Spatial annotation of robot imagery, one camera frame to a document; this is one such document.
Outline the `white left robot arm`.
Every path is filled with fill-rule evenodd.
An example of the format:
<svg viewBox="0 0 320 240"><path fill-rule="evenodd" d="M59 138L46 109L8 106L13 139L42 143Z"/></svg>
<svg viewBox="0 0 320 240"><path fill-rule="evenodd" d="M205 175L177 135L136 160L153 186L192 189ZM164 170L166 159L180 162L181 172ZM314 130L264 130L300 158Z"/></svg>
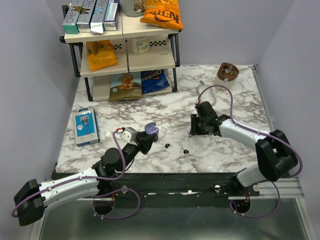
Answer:
<svg viewBox="0 0 320 240"><path fill-rule="evenodd" d="M27 181L13 198L15 207L11 216L18 218L19 225L23 227L40 220L45 212L72 200L104 198L114 194L111 183L121 179L136 155L146 155L157 140L157 132L140 131L130 137L124 147L116 143L115 148L109 148L98 162L86 170L59 180Z"/></svg>

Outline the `lavender earbud charging case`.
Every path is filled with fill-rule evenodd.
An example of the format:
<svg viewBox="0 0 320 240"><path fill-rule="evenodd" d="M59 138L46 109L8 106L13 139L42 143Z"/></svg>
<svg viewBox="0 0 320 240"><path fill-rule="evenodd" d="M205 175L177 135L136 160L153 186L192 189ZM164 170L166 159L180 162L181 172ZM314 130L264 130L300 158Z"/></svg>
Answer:
<svg viewBox="0 0 320 240"><path fill-rule="evenodd" d="M157 127L157 124L155 122L150 122L144 126L144 131L148 135L158 134L159 128Z"/></svg>

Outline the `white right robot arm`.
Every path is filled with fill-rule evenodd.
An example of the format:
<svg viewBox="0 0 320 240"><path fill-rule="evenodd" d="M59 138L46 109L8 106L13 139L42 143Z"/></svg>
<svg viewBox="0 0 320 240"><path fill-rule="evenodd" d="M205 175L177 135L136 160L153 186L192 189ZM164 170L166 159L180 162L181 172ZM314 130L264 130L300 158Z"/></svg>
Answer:
<svg viewBox="0 0 320 240"><path fill-rule="evenodd" d="M196 114L190 117L191 136L214 135L229 138L256 152L257 164L232 176L230 191L234 195L243 195L249 186L259 182L275 182L287 176L298 165L298 158L282 131L267 132L248 126L241 127L228 115L218 116L207 101L196 104L195 110Z"/></svg>

